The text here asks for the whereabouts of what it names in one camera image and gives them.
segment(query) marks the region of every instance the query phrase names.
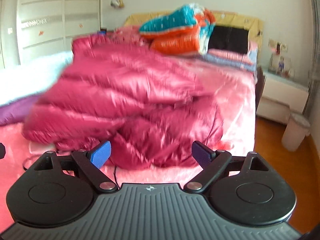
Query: white trash can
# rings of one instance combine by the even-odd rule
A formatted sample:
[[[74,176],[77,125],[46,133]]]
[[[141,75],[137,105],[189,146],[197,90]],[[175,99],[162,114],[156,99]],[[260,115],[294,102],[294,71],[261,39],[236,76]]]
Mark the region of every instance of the white trash can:
[[[305,136],[310,135],[310,127],[310,122],[302,114],[291,113],[282,137],[282,145],[288,151],[295,152]]]

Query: blue gripper pad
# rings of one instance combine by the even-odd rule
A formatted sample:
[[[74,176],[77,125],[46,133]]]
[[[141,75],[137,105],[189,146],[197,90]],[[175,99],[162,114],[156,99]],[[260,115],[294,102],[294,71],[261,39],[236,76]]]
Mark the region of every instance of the blue gripper pad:
[[[111,143],[106,141],[101,144],[97,149],[93,149],[91,152],[90,162],[93,163],[98,169],[110,158],[111,155]]]

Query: orange pillow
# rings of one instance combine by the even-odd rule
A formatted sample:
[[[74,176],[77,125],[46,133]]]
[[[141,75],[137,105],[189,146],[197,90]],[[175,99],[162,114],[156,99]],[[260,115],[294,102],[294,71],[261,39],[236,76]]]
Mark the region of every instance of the orange pillow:
[[[155,39],[151,48],[167,55],[198,54],[202,51],[199,34],[198,26],[191,33]]]

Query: purple blanket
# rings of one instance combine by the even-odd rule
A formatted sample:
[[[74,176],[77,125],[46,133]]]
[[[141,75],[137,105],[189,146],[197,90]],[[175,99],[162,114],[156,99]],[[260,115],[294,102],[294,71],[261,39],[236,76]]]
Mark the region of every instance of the purple blanket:
[[[22,122],[41,95],[32,95],[0,107],[0,126]]]

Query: wardrobe door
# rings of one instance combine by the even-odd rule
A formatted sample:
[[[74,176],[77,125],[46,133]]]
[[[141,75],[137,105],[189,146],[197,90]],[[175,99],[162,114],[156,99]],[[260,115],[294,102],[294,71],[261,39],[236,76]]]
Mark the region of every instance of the wardrobe door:
[[[21,64],[64,50],[63,0],[19,0],[18,46]]]
[[[100,0],[65,0],[66,48],[72,40],[100,30]]]
[[[19,0],[21,63],[71,49],[74,37],[100,29],[100,0]]]

